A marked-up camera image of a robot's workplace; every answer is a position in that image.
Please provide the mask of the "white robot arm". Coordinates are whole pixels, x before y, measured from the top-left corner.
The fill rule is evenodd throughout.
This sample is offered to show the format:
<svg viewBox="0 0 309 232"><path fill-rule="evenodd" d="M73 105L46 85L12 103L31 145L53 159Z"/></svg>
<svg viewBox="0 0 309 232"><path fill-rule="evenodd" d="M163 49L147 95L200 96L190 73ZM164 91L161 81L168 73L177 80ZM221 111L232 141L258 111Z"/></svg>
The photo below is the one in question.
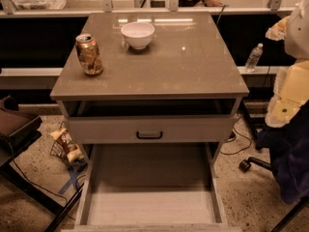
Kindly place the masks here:
<svg viewBox="0 0 309 232"><path fill-rule="evenodd" d="M279 69L267 108L266 124L281 128L309 101L309 0L296 4L290 15L267 30L266 37L283 40L285 52L295 58L290 67Z"/></svg>

